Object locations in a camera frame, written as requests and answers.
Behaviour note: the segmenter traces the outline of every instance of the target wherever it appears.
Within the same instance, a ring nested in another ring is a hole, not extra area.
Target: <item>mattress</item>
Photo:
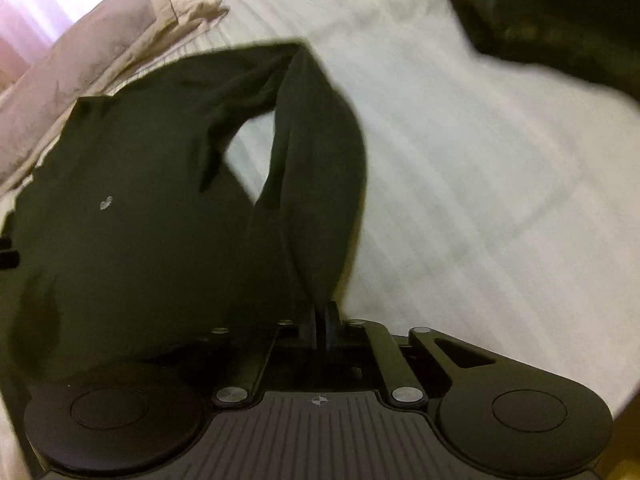
[[[477,56],[447,0],[225,3],[218,26],[131,80],[212,48],[308,39],[366,138],[343,317],[396,334],[431,326],[579,381],[619,412],[640,380],[638,105]],[[227,153],[253,197],[272,138],[266,115]],[[17,478],[6,423],[0,435],[5,476]]]

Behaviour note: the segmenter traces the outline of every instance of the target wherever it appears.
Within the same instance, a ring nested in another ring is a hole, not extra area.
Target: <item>pillowcase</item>
[[[97,95],[145,59],[222,16],[220,0],[104,0],[0,102],[0,194],[20,183],[80,96]]]

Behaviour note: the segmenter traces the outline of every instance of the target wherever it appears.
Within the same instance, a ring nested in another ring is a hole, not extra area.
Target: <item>small white logo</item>
[[[311,399],[311,402],[314,403],[316,406],[324,406],[326,403],[329,402],[329,399],[320,395]]]
[[[107,209],[111,205],[111,202],[113,202],[113,196],[108,196],[107,200],[100,202],[100,211]]]

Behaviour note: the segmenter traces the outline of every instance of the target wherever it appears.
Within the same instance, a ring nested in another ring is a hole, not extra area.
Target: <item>green fabric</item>
[[[253,206],[220,154],[274,107]],[[356,119],[301,44],[190,57],[79,100],[5,233],[21,263],[0,272],[4,364],[59,378],[322,308],[364,173]]]

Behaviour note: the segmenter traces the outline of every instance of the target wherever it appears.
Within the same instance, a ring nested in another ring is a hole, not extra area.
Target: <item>silver screw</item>
[[[417,402],[424,397],[424,394],[412,386],[401,386],[391,392],[391,395],[398,402]]]
[[[238,386],[228,386],[226,388],[218,390],[218,392],[216,393],[216,397],[218,398],[218,400],[229,403],[245,400],[248,395],[249,394],[244,388],[239,388]]]

